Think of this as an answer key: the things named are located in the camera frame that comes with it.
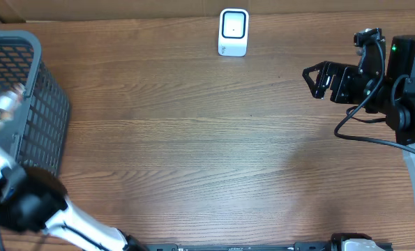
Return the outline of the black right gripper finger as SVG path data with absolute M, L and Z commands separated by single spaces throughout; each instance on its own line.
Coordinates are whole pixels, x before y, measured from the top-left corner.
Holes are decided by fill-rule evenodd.
M 332 61 L 323 61 L 310 68 L 310 72 L 317 72 L 317 79 L 323 77 L 338 75 L 340 72 L 340 64 Z
M 310 73 L 316 72 L 316 80 L 313 80 Z M 328 89 L 328 76 L 324 74 L 323 68 L 306 68 L 302 72 L 313 98 L 323 99 L 325 91 Z

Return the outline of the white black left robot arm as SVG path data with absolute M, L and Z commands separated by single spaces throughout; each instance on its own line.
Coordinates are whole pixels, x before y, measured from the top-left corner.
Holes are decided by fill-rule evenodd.
M 74 205 L 50 172 L 23 167 L 0 147 L 0 229 L 42 232 L 82 250 L 145 250 L 136 238 Z M 4 249 L 0 232 L 0 249 Z

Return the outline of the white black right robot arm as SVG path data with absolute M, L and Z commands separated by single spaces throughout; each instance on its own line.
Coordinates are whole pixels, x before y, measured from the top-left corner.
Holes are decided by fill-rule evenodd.
M 313 98 L 322 99 L 330 89 L 332 102 L 351 106 L 334 129 L 336 137 L 402 150 L 415 203 L 415 35 L 393 37 L 389 54 L 381 29 L 355 33 L 354 45 L 360 49 L 358 65 L 323 61 L 305 68 L 302 76 Z M 384 122 L 395 132 L 395 141 L 341 134 L 360 109 L 381 113 L 372 122 Z

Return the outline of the beige clear pastry bag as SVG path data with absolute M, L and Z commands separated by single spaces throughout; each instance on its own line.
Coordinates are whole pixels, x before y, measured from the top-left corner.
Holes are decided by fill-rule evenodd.
M 0 129 L 14 119 L 17 108 L 24 100 L 25 87 L 21 83 L 16 83 L 9 90 L 0 94 Z

